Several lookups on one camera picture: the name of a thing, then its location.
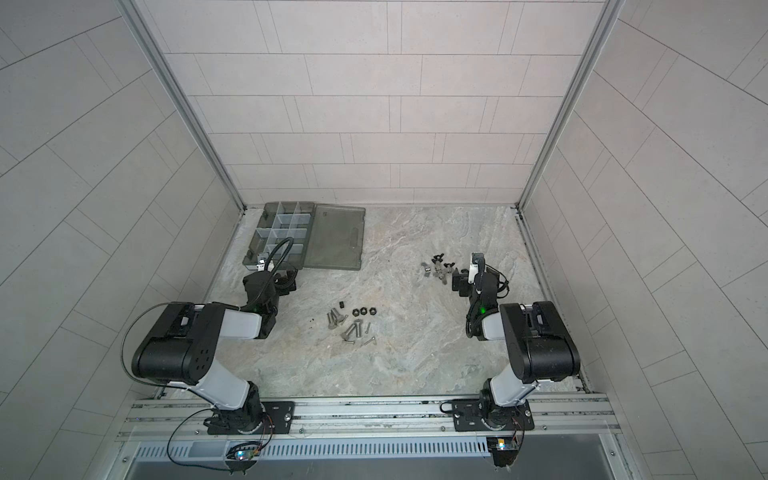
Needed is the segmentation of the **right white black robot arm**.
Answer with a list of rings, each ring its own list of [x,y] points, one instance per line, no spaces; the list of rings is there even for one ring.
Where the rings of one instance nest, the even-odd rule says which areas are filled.
[[[476,400],[455,400],[458,431],[527,431],[534,428],[528,397],[543,382],[579,373],[581,359],[558,310],[550,301],[504,303],[506,277],[482,253],[452,275],[452,289],[469,299],[465,333],[480,341],[502,341],[507,364],[483,384]]]

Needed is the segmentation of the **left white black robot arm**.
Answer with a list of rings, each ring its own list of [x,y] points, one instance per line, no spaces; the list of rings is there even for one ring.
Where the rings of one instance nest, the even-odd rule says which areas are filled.
[[[294,239],[281,240],[264,269],[244,277],[246,304],[168,302],[133,354],[129,375],[142,383],[188,390],[211,405],[210,435],[286,434],[294,404],[264,403],[252,381],[215,359],[221,339],[263,340],[276,325],[279,299],[296,289],[295,268],[280,273]]]

